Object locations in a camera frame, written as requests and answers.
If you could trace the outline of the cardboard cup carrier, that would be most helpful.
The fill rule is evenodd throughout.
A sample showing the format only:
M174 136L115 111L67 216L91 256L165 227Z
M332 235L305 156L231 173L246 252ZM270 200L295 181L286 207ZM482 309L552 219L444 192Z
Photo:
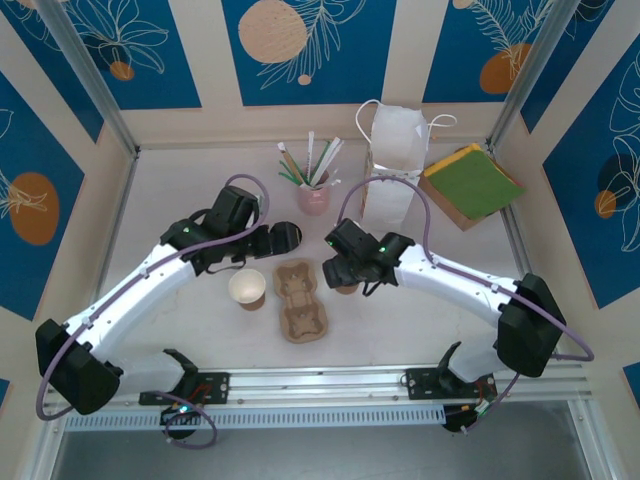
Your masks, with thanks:
M273 271L276 295L283 305L279 313L281 332L294 344L317 341L326 335L329 322L324 305L315 296L317 279L308 260L290 260Z

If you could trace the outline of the white paper takeout bag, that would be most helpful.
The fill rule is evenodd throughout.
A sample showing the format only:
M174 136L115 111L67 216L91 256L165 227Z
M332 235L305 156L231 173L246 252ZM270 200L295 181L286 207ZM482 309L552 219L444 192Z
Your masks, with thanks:
M453 127L457 118L443 113L427 120L419 110L376 99L365 101L356 113L369 105L376 107L370 131L357 126L368 143L365 177L372 180L363 188L361 220L372 230L394 231L405 219L427 164L432 129Z

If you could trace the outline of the pink straw holder cup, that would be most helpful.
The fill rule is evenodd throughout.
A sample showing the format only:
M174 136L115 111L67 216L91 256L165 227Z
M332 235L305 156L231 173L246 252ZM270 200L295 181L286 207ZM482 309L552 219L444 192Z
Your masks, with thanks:
M297 202L300 210L306 215L320 216L324 214L330 205L329 174L325 172L320 183L312 188L299 186L297 189Z

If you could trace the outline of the kraft paper wrapped straw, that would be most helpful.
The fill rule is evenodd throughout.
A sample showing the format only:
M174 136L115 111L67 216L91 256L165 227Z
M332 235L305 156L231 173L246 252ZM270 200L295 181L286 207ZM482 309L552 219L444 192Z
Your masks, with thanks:
M278 147L280 153L283 156L283 159L285 161L285 164L287 165L287 168L293 174L293 176L296 179L296 181L298 182L298 184L299 185L305 184L304 177L300 173L300 171L299 171L299 169L297 167L297 164L295 163L295 161L293 160L293 157L288 152L285 144L283 142L279 142L277 144L277 147Z

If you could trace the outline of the brown cardboard napkin base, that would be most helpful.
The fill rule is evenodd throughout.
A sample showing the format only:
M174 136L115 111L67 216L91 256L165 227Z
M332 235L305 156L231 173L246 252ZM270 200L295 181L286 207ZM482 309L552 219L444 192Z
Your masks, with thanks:
M434 184L433 180L432 176L422 175L418 186L461 231L467 231L499 212L499 209L495 209L477 218L470 218L461 207L484 203L476 183L472 180L452 180Z

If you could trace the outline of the pink paper napkin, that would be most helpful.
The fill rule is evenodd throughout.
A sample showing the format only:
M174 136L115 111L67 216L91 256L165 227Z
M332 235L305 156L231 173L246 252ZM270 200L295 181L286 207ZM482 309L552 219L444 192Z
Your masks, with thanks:
M495 159L492 159L492 162L493 162L494 166L497 168L497 170L505 178L507 178L511 183L513 183L514 185L516 185L520 189L525 189L524 185L521 182L519 182L515 177L513 177L507 170L505 170Z

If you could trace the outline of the aluminium side rail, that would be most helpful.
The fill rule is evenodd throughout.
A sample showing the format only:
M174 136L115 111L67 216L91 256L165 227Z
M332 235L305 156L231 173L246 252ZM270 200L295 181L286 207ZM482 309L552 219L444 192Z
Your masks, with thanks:
M526 246L515 210L509 206L503 215L508 238L516 255L518 269L524 273L516 292L552 315L563 325L562 315L546 282L532 273ZM510 299L499 306L497 341L498 357L510 369L529 377L539 377L557 345L562 331L542 315L521 302Z
M125 183L116 205L115 217L106 238L106 247L99 265L98 279L91 295L89 306L100 302L104 296L118 286L123 278L130 275L131 269L120 267L117 263L118 239L127 209L128 200L138 168L140 153L137 153L128 167Z

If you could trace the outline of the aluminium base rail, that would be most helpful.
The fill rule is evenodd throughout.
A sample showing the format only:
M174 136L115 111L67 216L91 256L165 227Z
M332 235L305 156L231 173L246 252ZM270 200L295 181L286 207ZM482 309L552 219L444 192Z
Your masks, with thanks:
M303 407L407 404L478 404L471 399L410 400L404 381L409 368L429 365L328 367L290 369L228 369L209 372L230 374L227 403L241 407ZM553 362L539 378L519 377L510 386L510 371L493 374L497 397L506 401L589 400L592 391L582 365Z

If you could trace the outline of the aluminium frame post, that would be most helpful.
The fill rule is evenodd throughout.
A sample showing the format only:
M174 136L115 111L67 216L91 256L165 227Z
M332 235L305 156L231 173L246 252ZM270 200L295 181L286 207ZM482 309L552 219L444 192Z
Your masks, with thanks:
M549 15L541 25L539 34L506 96L498 118L486 138L490 154L496 155L498 146L506 138L512 123L530 95L541 72L559 42L580 0L555 0Z
M57 0L33 0L33 2L74 74L116 140L127 154L136 159L139 145L134 140L115 98L63 7Z

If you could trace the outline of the aluminium frame leg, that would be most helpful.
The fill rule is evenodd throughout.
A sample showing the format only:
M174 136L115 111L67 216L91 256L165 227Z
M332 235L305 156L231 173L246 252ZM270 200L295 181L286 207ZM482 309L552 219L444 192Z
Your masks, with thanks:
M29 428L26 450L16 480L51 480L66 421L65 417L48 422L35 420Z
M573 425L591 480L615 480L588 400L568 400Z

